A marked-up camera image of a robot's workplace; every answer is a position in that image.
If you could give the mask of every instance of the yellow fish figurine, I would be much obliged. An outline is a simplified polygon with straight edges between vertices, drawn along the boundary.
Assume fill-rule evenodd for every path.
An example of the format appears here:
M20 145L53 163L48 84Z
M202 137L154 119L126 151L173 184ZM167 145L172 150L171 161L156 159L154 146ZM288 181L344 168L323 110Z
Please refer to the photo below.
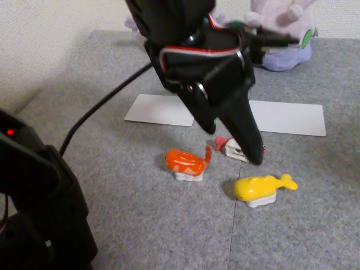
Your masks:
M275 202L276 190L279 187L297 190L298 184L288 174L284 174L281 179L272 175L246 177L236 181L235 194L239 200L245 201L249 207L255 208Z

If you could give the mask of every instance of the red led light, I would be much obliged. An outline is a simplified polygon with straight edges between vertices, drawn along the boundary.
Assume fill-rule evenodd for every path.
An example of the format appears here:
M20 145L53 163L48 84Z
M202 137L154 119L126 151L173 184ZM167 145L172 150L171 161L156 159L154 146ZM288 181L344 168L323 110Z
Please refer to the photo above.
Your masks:
M9 129L6 133L7 133L9 136L14 135L14 130L13 130L13 129Z

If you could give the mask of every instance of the gray carpet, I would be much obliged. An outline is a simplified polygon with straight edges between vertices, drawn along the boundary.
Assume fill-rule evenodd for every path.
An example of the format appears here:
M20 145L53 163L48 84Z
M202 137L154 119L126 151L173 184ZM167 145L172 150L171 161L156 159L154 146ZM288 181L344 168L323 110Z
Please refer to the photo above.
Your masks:
M256 70L252 99L322 104L325 138L263 133L264 164L213 153L200 183L179 182L164 154L204 156L214 137L193 127L125 122L140 93L170 95L153 70L78 130L65 153L79 178L99 248L94 269L360 268L360 41L318 39L314 56L286 73ZM60 147L93 104L149 60L133 33L96 31L57 80L20 114ZM228 132L218 123L217 136ZM295 192L248 208L240 177L289 173Z

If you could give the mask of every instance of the orange cat figurine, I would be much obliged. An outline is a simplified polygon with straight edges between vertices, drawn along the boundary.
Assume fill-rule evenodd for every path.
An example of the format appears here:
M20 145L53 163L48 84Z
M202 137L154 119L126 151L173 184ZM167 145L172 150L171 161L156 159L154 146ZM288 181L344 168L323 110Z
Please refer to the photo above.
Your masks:
M204 170L209 165L211 158L212 149L207 145L204 159L192 153L171 149L166 154L165 160L167 167L175 172L177 180L200 182L203 180Z

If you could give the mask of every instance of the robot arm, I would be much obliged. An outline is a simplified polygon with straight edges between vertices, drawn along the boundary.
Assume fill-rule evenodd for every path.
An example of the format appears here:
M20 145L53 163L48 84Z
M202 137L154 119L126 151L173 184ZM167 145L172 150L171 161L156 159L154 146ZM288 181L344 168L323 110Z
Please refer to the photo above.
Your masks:
M215 0L126 0L165 89L176 93L202 129L215 133L219 118L253 164L263 161L263 141L249 105L253 64L267 47L298 40L235 21L219 25Z

